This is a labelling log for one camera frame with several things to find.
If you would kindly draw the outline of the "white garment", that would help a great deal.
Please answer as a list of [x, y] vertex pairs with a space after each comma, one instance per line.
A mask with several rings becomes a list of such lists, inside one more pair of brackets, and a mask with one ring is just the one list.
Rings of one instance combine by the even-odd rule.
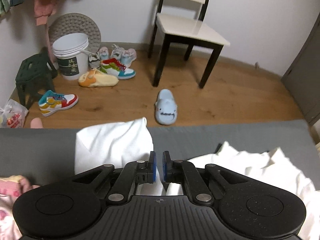
[[[81, 173], [103, 164], [116, 168], [135, 160], [147, 160], [155, 151], [146, 118], [129, 122], [86, 127], [76, 134], [75, 172]], [[276, 147], [262, 153], [235, 149], [223, 142], [214, 153], [191, 159], [196, 167], [216, 164], [294, 193], [306, 206], [306, 220], [299, 232], [302, 239], [319, 239], [319, 187]]]

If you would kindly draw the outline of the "blue shark slipper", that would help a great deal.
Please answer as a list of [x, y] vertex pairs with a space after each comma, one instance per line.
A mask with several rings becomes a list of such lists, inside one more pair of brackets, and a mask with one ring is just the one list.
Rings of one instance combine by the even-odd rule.
[[162, 89], [155, 102], [155, 118], [161, 125], [172, 125], [177, 120], [177, 104], [172, 92]]

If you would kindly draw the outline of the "yellow plush slipper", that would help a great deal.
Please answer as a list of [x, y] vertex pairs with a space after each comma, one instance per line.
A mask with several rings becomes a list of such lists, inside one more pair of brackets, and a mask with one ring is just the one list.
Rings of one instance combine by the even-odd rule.
[[119, 82], [118, 78], [108, 75], [98, 69], [92, 69], [78, 78], [78, 85], [85, 88], [113, 87]]

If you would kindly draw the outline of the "grey bed sheet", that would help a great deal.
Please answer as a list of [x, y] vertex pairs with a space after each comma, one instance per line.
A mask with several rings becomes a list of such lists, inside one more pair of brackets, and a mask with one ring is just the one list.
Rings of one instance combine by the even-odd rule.
[[[151, 127], [157, 154], [191, 159], [214, 153], [225, 141], [235, 149], [262, 153], [279, 147], [319, 187], [319, 156], [304, 120], [209, 126]], [[1, 129], [1, 176], [23, 175], [46, 185], [74, 173], [76, 129]]]

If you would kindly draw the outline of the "colourful sneaker by bucket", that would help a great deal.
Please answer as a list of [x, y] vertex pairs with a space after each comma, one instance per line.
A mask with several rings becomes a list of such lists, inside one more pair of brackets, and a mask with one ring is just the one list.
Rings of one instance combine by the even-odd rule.
[[117, 77], [119, 80], [128, 80], [136, 75], [133, 69], [126, 67], [114, 58], [101, 60], [100, 70], [108, 75]]

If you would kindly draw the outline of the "pink slipper tip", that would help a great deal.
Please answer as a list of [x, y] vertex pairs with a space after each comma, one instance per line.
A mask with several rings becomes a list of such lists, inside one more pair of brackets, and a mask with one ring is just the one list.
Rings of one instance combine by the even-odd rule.
[[30, 122], [30, 127], [34, 129], [43, 128], [43, 123], [40, 118], [33, 118]]

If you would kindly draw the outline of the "colourful sneaker near stool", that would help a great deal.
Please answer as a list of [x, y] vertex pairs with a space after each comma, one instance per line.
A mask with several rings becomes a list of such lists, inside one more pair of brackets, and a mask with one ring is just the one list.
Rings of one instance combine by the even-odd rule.
[[58, 111], [68, 110], [74, 107], [79, 101], [75, 94], [60, 94], [48, 90], [38, 101], [40, 112], [48, 117]]

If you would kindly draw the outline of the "pastel sneaker right back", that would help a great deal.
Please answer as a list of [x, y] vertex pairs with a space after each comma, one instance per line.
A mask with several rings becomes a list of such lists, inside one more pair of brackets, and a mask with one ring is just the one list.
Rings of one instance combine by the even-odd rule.
[[126, 67], [131, 67], [132, 62], [137, 58], [137, 53], [133, 48], [126, 50], [123, 47], [119, 47], [115, 44], [112, 45], [112, 48], [113, 50], [111, 52], [110, 58], [116, 59]]

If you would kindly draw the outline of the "pastel sneaker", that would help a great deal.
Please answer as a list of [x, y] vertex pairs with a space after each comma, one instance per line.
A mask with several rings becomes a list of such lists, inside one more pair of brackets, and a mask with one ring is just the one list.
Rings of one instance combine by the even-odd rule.
[[101, 47], [95, 54], [88, 56], [88, 64], [91, 69], [99, 68], [101, 61], [109, 59], [107, 47]]
[[112, 48], [113, 50], [111, 52], [110, 58], [116, 59], [126, 67], [131, 67], [132, 62], [137, 58], [137, 53], [133, 48], [126, 50], [123, 47], [119, 47], [115, 44], [112, 45]]

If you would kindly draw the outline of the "pastel sneaker left back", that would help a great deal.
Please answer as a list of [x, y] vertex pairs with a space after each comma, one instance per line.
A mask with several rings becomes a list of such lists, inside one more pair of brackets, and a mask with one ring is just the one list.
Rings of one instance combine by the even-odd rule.
[[101, 61], [109, 59], [107, 47], [101, 47], [95, 54], [88, 56], [88, 64], [91, 69], [99, 68]]

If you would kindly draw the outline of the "pink floral blanket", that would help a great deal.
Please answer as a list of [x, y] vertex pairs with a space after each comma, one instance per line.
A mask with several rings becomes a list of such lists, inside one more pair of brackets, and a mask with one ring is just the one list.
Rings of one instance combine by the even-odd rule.
[[36, 189], [38, 185], [31, 185], [24, 176], [10, 176], [0, 181], [0, 227], [1, 239], [16, 240], [22, 237], [14, 220], [12, 208], [15, 200], [23, 193]]

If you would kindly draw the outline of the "plastic snack bag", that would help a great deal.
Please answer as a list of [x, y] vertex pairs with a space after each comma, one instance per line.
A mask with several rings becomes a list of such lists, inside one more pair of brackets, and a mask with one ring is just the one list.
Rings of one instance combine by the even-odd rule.
[[9, 99], [4, 108], [1, 108], [1, 128], [23, 128], [28, 114], [26, 107], [15, 100]]

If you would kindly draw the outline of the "dark green plastic stool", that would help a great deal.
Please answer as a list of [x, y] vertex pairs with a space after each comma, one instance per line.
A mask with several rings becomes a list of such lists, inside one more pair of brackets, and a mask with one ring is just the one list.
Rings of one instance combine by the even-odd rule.
[[47, 52], [23, 60], [15, 78], [20, 104], [29, 109], [42, 97], [40, 90], [55, 92], [53, 79], [56, 77], [57, 70]]

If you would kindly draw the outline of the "grey wardrobe cabinet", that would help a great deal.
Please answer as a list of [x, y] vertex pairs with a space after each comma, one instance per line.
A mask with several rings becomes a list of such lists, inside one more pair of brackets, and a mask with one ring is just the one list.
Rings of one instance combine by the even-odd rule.
[[300, 52], [281, 78], [310, 125], [319, 120], [319, 43], [318, 18]]

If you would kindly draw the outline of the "pink hanging garment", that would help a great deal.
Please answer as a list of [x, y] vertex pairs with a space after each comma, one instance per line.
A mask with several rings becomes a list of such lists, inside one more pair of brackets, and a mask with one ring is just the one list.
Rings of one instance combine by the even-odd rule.
[[36, 25], [45, 25], [48, 17], [56, 13], [58, 0], [34, 0], [34, 17]]

